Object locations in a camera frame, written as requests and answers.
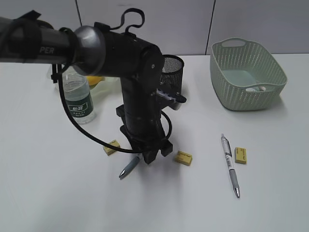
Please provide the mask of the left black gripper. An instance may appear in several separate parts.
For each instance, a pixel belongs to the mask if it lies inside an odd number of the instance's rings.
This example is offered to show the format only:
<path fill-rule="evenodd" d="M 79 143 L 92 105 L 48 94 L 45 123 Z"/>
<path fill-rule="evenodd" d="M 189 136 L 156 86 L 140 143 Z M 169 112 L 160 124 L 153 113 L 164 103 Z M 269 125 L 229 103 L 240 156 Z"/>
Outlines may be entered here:
<path fill-rule="evenodd" d="M 123 133 L 132 149 L 143 152 L 146 164 L 156 159 L 158 150 L 163 156 L 170 154 L 173 151 L 173 145 L 169 141 L 172 123 L 162 112 L 157 96 L 146 93 L 136 80 L 121 78 L 120 83 L 123 105 L 116 112 L 123 121 Z"/>

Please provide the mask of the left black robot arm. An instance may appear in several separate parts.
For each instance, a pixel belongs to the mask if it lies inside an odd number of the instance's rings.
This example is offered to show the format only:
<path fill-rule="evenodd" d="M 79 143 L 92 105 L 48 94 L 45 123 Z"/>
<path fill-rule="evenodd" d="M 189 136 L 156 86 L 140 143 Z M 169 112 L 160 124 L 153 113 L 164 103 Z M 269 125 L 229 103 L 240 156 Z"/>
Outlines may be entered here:
<path fill-rule="evenodd" d="M 10 63 L 52 64 L 56 72 L 73 67 L 81 75 L 118 77 L 123 104 L 116 109 L 130 153 L 141 153 L 146 163 L 157 153 L 173 150 L 161 124 L 164 106 L 157 95 L 164 57 L 160 49 L 127 33 L 105 29 L 101 23 L 75 31 L 53 29 L 29 19 L 0 20 L 0 60 Z"/>

